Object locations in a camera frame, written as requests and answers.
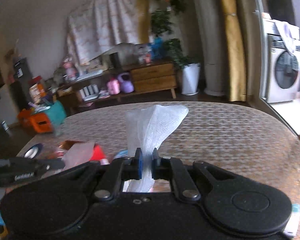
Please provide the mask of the white mesh cloth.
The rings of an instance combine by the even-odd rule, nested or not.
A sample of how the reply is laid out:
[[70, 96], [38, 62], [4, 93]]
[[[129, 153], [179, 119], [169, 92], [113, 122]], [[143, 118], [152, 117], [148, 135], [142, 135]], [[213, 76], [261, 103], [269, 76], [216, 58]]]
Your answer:
[[154, 185], [152, 153], [179, 127], [188, 112], [183, 105], [153, 105], [126, 113], [127, 154], [134, 157], [137, 148], [142, 152], [141, 179], [130, 179], [128, 192], [150, 191]]

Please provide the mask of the navy coaster white dish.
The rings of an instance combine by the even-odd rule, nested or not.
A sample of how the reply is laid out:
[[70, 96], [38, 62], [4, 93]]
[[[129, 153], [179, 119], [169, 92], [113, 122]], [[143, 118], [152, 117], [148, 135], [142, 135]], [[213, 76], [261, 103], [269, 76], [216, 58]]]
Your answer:
[[43, 144], [38, 143], [33, 145], [31, 148], [29, 148], [26, 153], [24, 154], [24, 158], [33, 159], [40, 155], [43, 149]]

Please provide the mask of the red gold metal tin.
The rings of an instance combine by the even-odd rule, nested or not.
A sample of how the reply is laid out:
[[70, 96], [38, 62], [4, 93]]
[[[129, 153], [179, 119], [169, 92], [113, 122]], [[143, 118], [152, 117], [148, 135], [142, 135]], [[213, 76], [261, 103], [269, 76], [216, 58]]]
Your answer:
[[109, 164], [102, 147], [92, 141], [66, 140], [58, 147], [56, 155], [62, 158], [65, 168], [72, 168], [90, 161], [98, 161], [101, 165]]

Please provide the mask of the clear drinking glass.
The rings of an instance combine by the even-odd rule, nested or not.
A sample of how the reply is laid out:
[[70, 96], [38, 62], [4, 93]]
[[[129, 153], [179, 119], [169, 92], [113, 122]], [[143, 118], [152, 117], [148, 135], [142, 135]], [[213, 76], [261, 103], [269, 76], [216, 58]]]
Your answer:
[[53, 126], [53, 134], [55, 137], [59, 137], [62, 135], [61, 124], [52, 124]]

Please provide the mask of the purple kettlebell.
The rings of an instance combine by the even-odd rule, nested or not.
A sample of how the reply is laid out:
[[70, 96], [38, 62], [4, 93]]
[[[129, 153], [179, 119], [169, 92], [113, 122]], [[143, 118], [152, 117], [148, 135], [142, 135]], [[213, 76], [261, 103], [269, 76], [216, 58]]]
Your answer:
[[119, 74], [117, 79], [122, 93], [128, 94], [134, 92], [134, 86], [128, 72]]

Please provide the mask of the pink toy backpack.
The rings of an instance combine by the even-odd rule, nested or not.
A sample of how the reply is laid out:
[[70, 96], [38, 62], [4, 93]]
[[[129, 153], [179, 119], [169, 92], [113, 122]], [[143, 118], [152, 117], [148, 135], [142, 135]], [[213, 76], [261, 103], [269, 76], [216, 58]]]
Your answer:
[[117, 95], [120, 93], [120, 83], [119, 81], [112, 77], [108, 82], [107, 82], [107, 89], [110, 95]]

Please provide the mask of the wooden tv cabinet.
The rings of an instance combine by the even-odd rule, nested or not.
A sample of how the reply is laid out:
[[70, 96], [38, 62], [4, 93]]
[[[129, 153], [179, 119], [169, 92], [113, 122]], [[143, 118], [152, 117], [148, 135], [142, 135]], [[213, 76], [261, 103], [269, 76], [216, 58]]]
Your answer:
[[[134, 86], [134, 92], [110, 95], [107, 82], [121, 73], [128, 72]], [[98, 100], [116, 99], [120, 101], [124, 96], [170, 90], [172, 98], [176, 98], [175, 89], [178, 87], [174, 64], [170, 60], [156, 60], [148, 65], [126, 65], [119, 69], [110, 69], [91, 77], [85, 77], [62, 85], [57, 90], [57, 100], [64, 107], [78, 107], [82, 104], [93, 103]]]

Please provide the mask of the white planter pot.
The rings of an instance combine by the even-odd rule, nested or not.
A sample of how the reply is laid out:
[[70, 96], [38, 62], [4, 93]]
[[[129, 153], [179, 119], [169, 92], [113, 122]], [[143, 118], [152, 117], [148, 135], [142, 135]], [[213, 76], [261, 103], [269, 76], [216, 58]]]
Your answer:
[[200, 63], [186, 65], [182, 70], [183, 95], [191, 96], [198, 93], [198, 82], [200, 77]]

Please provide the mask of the pink doll figure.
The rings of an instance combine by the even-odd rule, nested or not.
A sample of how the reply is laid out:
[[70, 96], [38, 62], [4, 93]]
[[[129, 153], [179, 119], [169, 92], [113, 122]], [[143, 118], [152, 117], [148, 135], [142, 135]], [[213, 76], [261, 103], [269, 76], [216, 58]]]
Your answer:
[[65, 58], [63, 60], [62, 67], [65, 69], [66, 77], [69, 81], [77, 79], [77, 69], [70, 59]]

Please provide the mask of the yellow curtain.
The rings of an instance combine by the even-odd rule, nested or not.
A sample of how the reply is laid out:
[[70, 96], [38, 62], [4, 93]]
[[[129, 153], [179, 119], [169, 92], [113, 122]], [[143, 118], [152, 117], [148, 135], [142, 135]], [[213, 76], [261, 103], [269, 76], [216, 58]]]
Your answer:
[[246, 66], [236, 0], [221, 0], [229, 61], [229, 100], [246, 101]]

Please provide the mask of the black cylinder speaker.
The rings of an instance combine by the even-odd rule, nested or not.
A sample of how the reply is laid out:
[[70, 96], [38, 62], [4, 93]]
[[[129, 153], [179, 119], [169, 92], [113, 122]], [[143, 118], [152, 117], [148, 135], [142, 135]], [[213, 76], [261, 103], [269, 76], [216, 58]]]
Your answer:
[[118, 53], [111, 53], [109, 55], [109, 58], [110, 58], [111, 66], [113, 68], [116, 68], [116, 69], [121, 68], [121, 62], [120, 62]]

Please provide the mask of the white washing machine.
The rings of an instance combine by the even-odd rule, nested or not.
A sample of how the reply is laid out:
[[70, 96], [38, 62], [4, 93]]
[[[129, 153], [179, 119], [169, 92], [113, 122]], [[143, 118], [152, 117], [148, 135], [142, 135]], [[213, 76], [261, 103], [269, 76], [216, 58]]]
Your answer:
[[296, 98], [300, 81], [299, 27], [277, 20], [263, 20], [268, 40], [268, 68], [265, 98], [281, 103]]

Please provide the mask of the floral draped cloth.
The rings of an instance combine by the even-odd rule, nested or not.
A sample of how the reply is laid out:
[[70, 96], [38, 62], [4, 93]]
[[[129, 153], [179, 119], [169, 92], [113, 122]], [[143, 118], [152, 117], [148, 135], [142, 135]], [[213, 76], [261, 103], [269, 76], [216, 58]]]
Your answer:
[[68, 53], [82, 66], [121, 43], [148, 43], [150, 0], [87, 0], [68, 16]]

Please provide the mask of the green potted plant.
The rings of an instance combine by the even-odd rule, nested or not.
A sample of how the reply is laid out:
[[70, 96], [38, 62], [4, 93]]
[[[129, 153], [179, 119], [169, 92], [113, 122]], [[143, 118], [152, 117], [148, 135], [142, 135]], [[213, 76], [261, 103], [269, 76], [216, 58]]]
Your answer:
[[151, 34], [156, 41], [161, 41], [162, 55], [172, 60], [176, 69], [188, 68], [196, 61], [185, 55], [179, 38], [163, 39], [174, 33], [173, 16], [179, 16], [187, 9], [187, 0], [153, 0], [158, 8], [151, 12]]

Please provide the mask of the white standing air conditioner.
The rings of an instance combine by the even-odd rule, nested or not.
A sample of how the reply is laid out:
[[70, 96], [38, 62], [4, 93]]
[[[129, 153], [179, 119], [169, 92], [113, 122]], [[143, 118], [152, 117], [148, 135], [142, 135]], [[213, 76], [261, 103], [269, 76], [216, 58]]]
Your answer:
[[226, 94], [226, 46], [223, 14], [219, 0], [193, 0], [204, 57], [205, 93]]

